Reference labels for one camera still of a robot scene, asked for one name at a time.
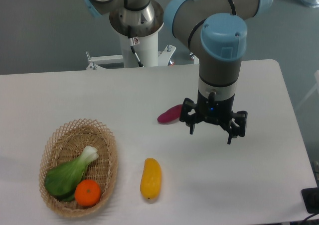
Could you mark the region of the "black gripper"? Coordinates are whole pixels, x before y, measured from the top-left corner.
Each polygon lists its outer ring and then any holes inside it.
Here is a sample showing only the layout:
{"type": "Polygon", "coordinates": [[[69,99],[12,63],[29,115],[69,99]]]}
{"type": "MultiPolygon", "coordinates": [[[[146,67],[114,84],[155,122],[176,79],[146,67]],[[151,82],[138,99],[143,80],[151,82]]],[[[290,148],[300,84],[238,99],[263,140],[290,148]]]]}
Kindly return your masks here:
{"type": "Polygon", "coordinates": [[[236,82],[226,87],[217,87],[203,80],[198,81],[197,103],[185,98],[179,117],[189,127],[191,135],[195,125],[203,121],[226,129],[229,145],[233,138],[245,136],[248,112],[232,111],[236,86],[236,82]]]}

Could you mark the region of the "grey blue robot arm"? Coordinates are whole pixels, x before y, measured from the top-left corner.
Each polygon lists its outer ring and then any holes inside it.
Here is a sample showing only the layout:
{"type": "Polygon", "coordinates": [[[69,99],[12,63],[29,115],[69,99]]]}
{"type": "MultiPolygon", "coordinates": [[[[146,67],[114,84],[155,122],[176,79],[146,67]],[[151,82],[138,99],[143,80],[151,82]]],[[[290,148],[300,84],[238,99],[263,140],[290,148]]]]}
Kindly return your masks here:
{"type": "Polygon", "coordinates": [[[206,122],[222,127],[230,139],[243,137],[247,112],[232,110],[242,57],[245,20],[269,9],[273,0],[84,0],[94,16],[109,15],[118,33],[123,63],[158,66],[158,32],[166,26],[199,60],[197,102],[185,99],[180,121],[190,130],[206,122]]]}

